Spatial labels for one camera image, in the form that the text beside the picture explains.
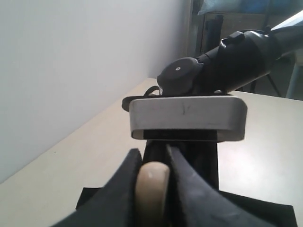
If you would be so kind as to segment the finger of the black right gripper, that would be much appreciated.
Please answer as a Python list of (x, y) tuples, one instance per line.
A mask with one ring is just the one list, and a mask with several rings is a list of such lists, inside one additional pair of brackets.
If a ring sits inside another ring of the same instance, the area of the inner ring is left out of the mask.
[(217, 143), (209, 141), (175, 141), (189, 165), (212, 188), (219, 189)]
[(165, 158), (166, 143), (160, 140), (147, 140), (143, 155), (143, 164), (149, 162), (165, 163)]

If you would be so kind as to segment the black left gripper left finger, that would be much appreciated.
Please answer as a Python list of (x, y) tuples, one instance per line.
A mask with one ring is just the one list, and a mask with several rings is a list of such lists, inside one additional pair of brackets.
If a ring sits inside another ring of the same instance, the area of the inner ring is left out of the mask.
[(133, 148), (111, 179), (55, 227), (134, 227), (134, 188), (142, 156)]

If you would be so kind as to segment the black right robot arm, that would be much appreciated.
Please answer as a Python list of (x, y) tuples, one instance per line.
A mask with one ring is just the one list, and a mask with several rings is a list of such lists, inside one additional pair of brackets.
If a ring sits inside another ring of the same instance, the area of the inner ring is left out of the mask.
[(206, 142), (210, 154), (201, 174), (218, 188), (217, 143), (242, 140), (245, 133), (247, 107), (229, 93), (269, 74), (277, 59), (302, 46), (302, 26), (237, 31), (197, 58), (176, 60), (145, 96), (152, 97), (158, 90), (170, 103), (181, 100), (186, 116), (179, 117), (176, 125), (145, 130), (144, 135), (196, 145)]

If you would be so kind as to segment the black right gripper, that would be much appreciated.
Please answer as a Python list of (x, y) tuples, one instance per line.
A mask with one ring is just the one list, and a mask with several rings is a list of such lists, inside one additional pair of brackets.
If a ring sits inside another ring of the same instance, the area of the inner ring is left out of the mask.
[(163, 69), (156, 77), (161, 96), (226, 95), (216, 89), (214, 60), (210, 57), (180, 58)]

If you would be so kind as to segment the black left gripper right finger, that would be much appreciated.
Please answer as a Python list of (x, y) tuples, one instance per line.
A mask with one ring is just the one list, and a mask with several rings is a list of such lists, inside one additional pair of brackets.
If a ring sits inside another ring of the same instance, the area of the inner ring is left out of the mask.
[(177, 147), (167, 146), (171, 169), (171, 218), (178, 227), (294, 227), (290, 205), (240, 196), (212, 188)]

